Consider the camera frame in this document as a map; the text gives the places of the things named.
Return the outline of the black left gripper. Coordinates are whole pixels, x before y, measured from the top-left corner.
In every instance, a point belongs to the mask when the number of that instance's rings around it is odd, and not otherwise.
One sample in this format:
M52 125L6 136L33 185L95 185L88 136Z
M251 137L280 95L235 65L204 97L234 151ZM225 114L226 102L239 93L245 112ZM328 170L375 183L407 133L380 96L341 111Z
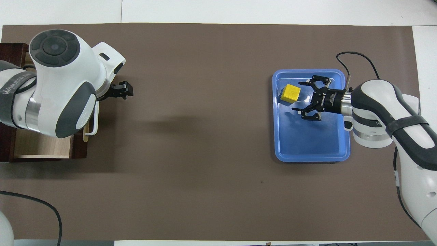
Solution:
M123 98L126 100L128 97L134 96L133 92L133 86L128 81L122 81L118 84L110 84L109 89L100 97L97 98L97 101L103 101L107 98Z

